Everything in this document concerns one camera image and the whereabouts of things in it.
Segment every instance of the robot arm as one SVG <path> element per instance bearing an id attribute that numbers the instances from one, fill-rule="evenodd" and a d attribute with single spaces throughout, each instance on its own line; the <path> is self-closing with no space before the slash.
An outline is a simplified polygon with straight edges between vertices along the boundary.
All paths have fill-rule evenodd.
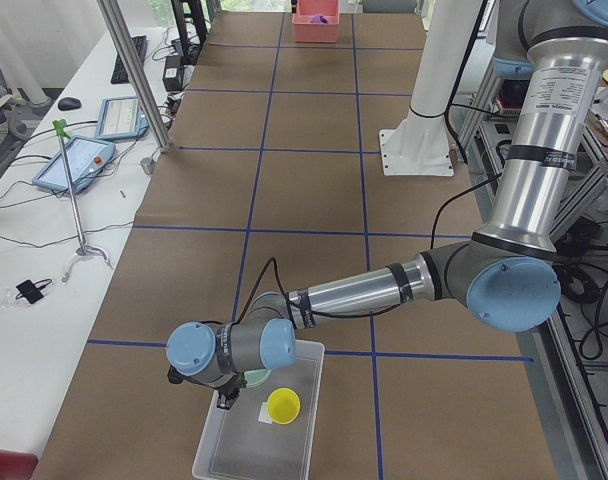
<path id="1" fill-rule="evenodd" d="M 608 1 L 511 0 L 500 8 L 505 25 L 496 55 L 509 52 L 513 61 L 526 53 L 534 73 L 488 222 L 470 241 L 407 263 L 263 294 L 242 323 L 180 326 L 167 346 L 171 382 L 214 388 L 218 406 L 230 408 L 245 386 L 244 372 L 295 361 L 294 329 L 420 298 L 457 299 L 476 318 L 510 332 L 550 317 L 560 286 L 548 263 L 555 254 L 549 232 L 608 68 Z"/>

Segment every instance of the table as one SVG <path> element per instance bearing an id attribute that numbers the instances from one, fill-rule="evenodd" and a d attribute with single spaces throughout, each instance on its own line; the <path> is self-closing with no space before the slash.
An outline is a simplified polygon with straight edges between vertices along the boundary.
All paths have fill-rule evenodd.
<path id="1" fill-rule="evenodd" d="M 141 28 L 133 29 L 131 35 L 148 37 L 144 70 L 161 105 L 166 99 L 162 84 L 164 62 L 153 61 L 150 55 L 164 39 L 174 38 L 173 34 L 164 28 Z M 65 118 L 69 124 L 97 120 L 102 99 L 134 95 L 130 84 L 109 83 L 114 59 L 115 49 L 106 33 L 62 92 L 62 97 L 79 98 L 82 108 L 60 112 L 54 105 L 36 133 L 51 128 L 55 119 Z M 71 127 L 68 131 L 93 137 L 95 125 Z M 131 141 L 118 143 L 117 155 L 131 144 Z M 57 139 L 45 134 L 27 142 L 19 155 L 51 156 L 58 149 Z M 139 162 L 156 151 L 155 140 L 147 133 L 119 160 L 114 174 L 96 180 L 79 195 L 86 230 L 124 225 L 133 220 L 150 179 Z M 30 182 L 43 166 L 32 162 L 40 160 L 26 158 L 12 165 L 0 181 L 0 195 L 16 181 Z M 0 205 L 46 193 L 33 186 L 16 185 L 0 200 Z M 126 225 L 91 234 L 89 242 L 107 248 L 111 262 L 116 265 L 129 232 L 130 226 Z M 34 244 L 75 235 L 68 198 L 51 196 L 0 209 L 0 235 Z M 62 284 L 64 262 L 76 248 L 76 240 L 43 249 L 0 240 L 0 449 L 41 455 L 113 276 L 113 270 L 94 258 L 76 264 L 69 282 Z M 56 286 L 40 302 L 25 308 L 1 306 L 7 288 L 13 290 L 26 279 L 45 278 L 54 279 Z"/>

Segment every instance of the tablet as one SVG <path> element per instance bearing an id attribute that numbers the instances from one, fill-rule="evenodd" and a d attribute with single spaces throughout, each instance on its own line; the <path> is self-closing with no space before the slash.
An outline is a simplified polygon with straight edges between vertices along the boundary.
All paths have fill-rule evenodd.
<path id="1" fill-rule="evenodd" d="M 66 155 L 71 167 L 75 192 L 88 187 L 113 160 L 115 144 L 88 137 L 72 137 L 66 142 Z M 33 178 L 33 185 L 62 192 L 68 190 L 62 154 L 55 155 Z"/>
<path id="2" fill-rule="evenodd" d="M 146 133 L 148 122 L 137 97 L 105 98 L 95 129 L 100 140 L 128 140 Z"/>

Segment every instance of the green handle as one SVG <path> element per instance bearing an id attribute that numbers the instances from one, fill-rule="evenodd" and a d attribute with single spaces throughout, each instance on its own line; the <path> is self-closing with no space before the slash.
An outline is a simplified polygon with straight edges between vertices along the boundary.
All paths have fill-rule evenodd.
<path id="1" fill-rule="evenodd" d="M 66 120 L 53 120 L 53 127 L 55 128 L 55 134 L 64 137 L 71 138 L 71 136 L 64 131 L 64 127 L 66 126 Z"/>

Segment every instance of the computer mouse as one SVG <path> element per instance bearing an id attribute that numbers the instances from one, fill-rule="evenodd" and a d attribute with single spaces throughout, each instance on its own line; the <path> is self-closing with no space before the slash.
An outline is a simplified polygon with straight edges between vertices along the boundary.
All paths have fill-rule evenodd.
<path id="1" fill-rule="evenodd" d="M 81 106 L 82 102 L 80 102 L 77 98 L 73 97 L 64 97 L 59 102 L 57 102 L 57 108 L 61 111 L 76 110 Z"/>

